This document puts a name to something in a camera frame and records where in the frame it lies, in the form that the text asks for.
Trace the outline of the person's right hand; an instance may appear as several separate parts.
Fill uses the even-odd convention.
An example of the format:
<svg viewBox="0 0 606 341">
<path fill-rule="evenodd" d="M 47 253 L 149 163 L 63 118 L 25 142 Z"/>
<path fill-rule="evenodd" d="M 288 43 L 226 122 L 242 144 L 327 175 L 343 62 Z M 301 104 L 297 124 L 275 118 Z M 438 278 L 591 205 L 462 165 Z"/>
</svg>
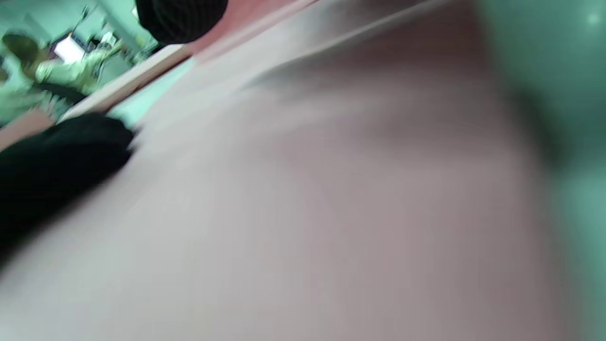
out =
<svg viewBox="0 0 606 341">
<path fill-rule="evenodd" d="M 136 0 L 139 24 L 161 45 L 189 44 L 216 26 L 227 0 Z"/>
</svg>

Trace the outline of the person's left hand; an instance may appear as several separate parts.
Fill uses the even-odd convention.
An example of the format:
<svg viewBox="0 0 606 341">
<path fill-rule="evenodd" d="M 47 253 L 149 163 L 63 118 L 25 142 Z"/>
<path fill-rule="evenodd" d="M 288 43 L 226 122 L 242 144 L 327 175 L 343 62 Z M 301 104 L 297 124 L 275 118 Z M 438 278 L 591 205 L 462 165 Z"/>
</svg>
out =
<svg viewBox="0 0 606 341">
<path fill-rule="evenodd" d="M 136 134 L 120 119 L 84 114 L 2 150 L 2 256 L 36 233 L 43 222 L 119 172 L 133 155 Z"/>
</svg>

